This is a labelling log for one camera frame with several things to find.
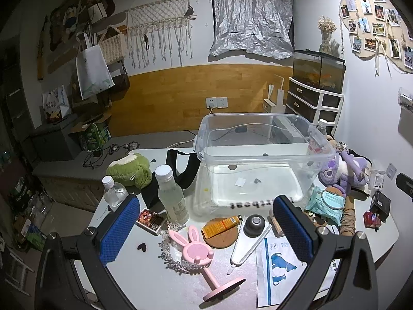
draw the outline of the pink mirror stand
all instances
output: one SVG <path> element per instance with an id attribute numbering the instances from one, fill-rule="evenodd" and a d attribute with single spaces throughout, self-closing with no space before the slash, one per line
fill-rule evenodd
<path id="1" fill-rule="evenodd" d="M 195 263 L 196 265 L 208 265 L 212 261 L 214 252 L 206 243 L 200 242 L 200 234 L 196 227 L 189 226 L 188 237 L 190 242 L 175 231 L 169 231 L 169 236 L 183 246 L 182 255 L 186 261 Z M 211 284 L 215 287 L 213 291 L 204 296 L 205 302 L 222 298 L 226 293 L 245 282 L 244 278 L 237 277 L 224 285 L 220 285 L 208 267 L 204 267 L 202 270 L 205 273 L 204 276 L 207 276 Z"/>

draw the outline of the orange tube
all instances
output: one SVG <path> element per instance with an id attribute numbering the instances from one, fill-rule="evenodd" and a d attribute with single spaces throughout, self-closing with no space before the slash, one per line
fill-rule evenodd
<path id="1" fill-rule="evenodd" d="M 241 221 L 241 216 L 232 216 L 228 219 L 223 221 L 218 221 L 211 225 L 205 226 L 201 229 L 202 233 L 204 234 L 205 239 L 212 238 L 219 233 L 228 231 L 233 227 L 237 226 Z"/>

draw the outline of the blue gripper pad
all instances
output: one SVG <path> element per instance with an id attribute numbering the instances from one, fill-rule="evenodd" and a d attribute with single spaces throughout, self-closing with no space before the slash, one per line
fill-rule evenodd
<path id="1" fill-rule="evenodd" d="M 298 260 L 310 263 L 319 245 L 313 223 L 285 195 L 274 200 L 273 212 Z"/>
<path id="2" fill-rule="evenodd" d="M 117 218 L 115 218 L 111 222 L 111 225 L 109 225 L 108 230 L 105 232 L 102 239 L 100 240 L 99 259 L 104 266 L 106 266 L 108 262 L 112 262 L 116 259 L 116 256 L 118 255 L 119 251 L 123 246 L 123 243 L 125 242 L 126 238 L 131 232 L 132 227 L 134 226 L 136 220 L 139 217 L 139 200 L 136 196 L 133 195 L 133 197 L 130 198 L 131 196 L 132 195 L 129 195 L 124 200 L 124 202 L 117 208 L 117 210 L 114 213 L 114 216 Z"/>

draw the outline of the cork coaster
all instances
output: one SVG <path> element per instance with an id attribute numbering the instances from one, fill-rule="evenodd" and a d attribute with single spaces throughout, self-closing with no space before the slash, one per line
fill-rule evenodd
<path id="1" fill-rule="evenodd" d="M 225 220 L 225 218 L 214 218 L 208 221 L 205 224 L 205 226 L 208 226 L 208 225 L 211 225 L 212 223 L 216 223 L 218 221 L 223 221 L 223 220 Z M 237 240 L 238 227 L 235 226 L 232 229 L 229 229 L 228 231 L 217 234 L 216 236 L 213 236 L 209 239 L 205 239 L 204 234 L 202 233 L 202 237 L 204 238 L 204 241 L 213 248 L 227 248 L 231 246 Z"/>

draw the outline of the green plush toy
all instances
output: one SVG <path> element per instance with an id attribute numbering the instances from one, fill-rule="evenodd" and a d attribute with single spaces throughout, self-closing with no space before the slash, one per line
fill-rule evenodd
<path id="1" fill-rule="evenodd" d="M 149 160 L 138 153 L 113 161 L 107 168 L 106 174 L 112 176 L 115 182 L 124 186 L 136 186 L 139 189 L 147 186 L 152 180 Z"/>

